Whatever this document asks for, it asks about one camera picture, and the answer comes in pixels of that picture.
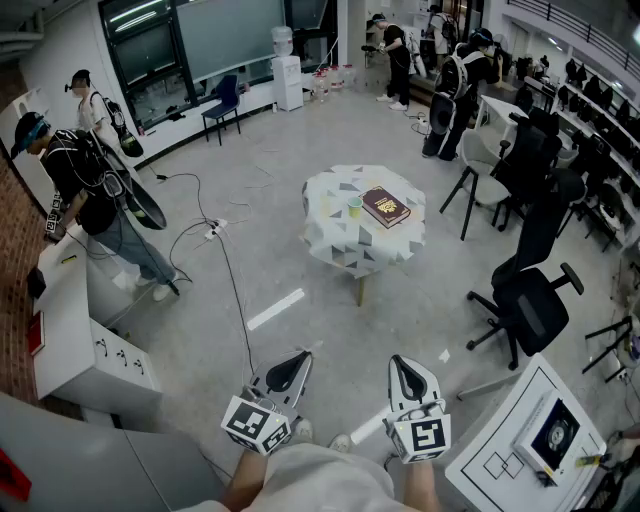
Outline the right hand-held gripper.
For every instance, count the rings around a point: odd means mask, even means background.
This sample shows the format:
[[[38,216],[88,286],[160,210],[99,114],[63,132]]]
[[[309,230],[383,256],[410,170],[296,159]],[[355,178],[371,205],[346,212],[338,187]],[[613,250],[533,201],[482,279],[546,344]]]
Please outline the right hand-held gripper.
[[[432,372],[396,354],[389,361],[388,390],[391,410],[397,412],[389,413],[383,423],[403,464],[436,459],[451,448],[451,415]],[[426,404],[401,411],[404,402]]]

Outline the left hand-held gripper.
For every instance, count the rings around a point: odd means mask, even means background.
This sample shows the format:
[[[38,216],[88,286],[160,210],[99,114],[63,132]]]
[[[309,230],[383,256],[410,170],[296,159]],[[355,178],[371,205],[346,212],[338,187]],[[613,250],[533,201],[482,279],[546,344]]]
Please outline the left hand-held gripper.
[[[258,454],[289,442],[301,419],[297,404],[313,367],[313,354],[286,352],[258,365],[250,384],[234,395],[221,421],[230,439]]]

